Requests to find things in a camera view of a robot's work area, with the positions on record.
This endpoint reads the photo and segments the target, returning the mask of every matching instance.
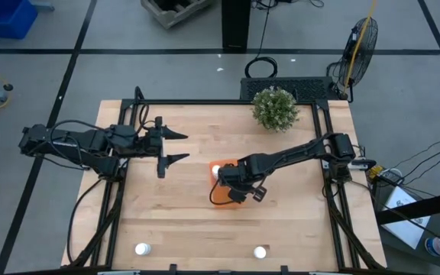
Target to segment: wooden table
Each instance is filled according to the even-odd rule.
[[[120,103],[103,101],[96,125],[116,124]],[[329,106],[334,132],[349,134],[356,144],[347,102],[329,102]],[[163,116],[172,130],[189,135],[186,140],[165,141],[165,153],[191,155],[172,165],[162,180],[156,175],[155,158],[130,160],[113,269],[168,270],[170,264],[177,264],[178,270],[278,271],[280,265],[287,265],[290,271],[336,271],[319,160],[277,170],[264,184],[268,193],[261,203],[249,198],[241,209],[215,209],[208,199],[210,161],[274,153],[315,138],[312,109],[299,109],[293,128],[276,134],[257,125],[249,105],[151,105],[149,118]],[[352,176],[365,183],[363,172]],[[93,172],[84,173],[79,195],[95,181]],[[74,257],[95,233],[104,186],[88,194],[76,212]],[[368,191],[351,183],[345,188],[354,233],[386,266]],[[342,231],[341,236],[345,263],[351,266]],[[141,242],[151,244],[149,255],[134,252]],[[100,263],[107,244],[104,237]],[[260,245],[267,249],[263,260],[253,256]]]

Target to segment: white ball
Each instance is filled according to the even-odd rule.
[[[213,173],[213,177],[215,178],[215,180],[218,180],[218,169],[220,169],[219,165],[215,165],[212,168],[212,173]]]
[[[149,254],[150,250],[151,250],[150,244],[141,243],[141,244],[137,244],[137,246],[135,247],[135,253],[141,256]]]
[[[264,249],[264,247],[256,247],[254,249],[254,257],[264,259],[266,257],[266,249]]]

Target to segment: electric fan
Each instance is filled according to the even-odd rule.
[[[356,86],[363,78],[364,73],[366,73],[366,69],[370,64],[374,47],[376,46],[376,40],[378,38],[378,24],[373,18],[369,18],[366,30],[363,33],[366,20],[367,18],[361,19],[352,28],[342,58],[338,62],[330,63],[327,66],[326,76],[329,76],[332,69],[332,76],[337,79],[337,81],[329,86],[330,89],[335,90],[340,99],[346,100],[348,99],[348,94],[345,90],[349,88],[351,93],[351,99],[348,100],[349,102],[354,100],[352,87]],[[339,67],[338,76],[335,75],[337,67]]]

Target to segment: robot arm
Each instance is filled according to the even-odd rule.
[[[52,154],[83,167],[92,168],[100,178],[119,180],[120,159],[129,157],[157,157],[157,176],[164,178],[166,168],[189,154],[163,156],[163,138],[166,140],[188,138],[162,125],[156,117],[152,128],[139,137],[132,126],[111,125],[106,129],[84,132],[57,130],[44,125],[24,128],[19,147],[29,157]]]
[[[330,177],[337,182],[351,180],[348,164],[355,158],[351,140],[346,134],[326,134],[307,144],[299,145],[274,154],[252,154],[238,160],[238,166],[224,166],[218,170],[220,186],[231,188],[228,196],[242,203],[247,194],[260,202],[267,190],[262,182],[276,169],[306,160],[320,159],[328,162]]]

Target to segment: blue container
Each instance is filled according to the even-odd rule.
[[[37,18],[28,0],[0,0],[0,37],[22,39]]]

